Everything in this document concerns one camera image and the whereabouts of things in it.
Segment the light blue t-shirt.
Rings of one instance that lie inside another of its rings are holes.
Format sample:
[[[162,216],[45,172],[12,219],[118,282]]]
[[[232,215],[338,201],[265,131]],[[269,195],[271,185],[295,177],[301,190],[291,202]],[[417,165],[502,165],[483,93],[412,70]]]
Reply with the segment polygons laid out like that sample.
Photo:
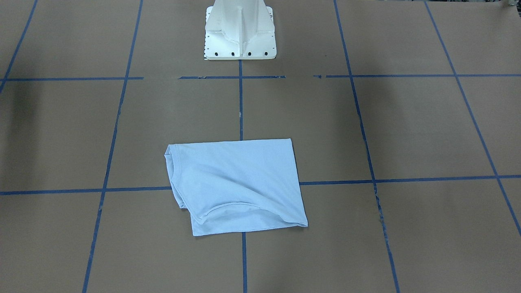
[[[170,144],[164,158],[195,237],[309,225],[289,138]]]

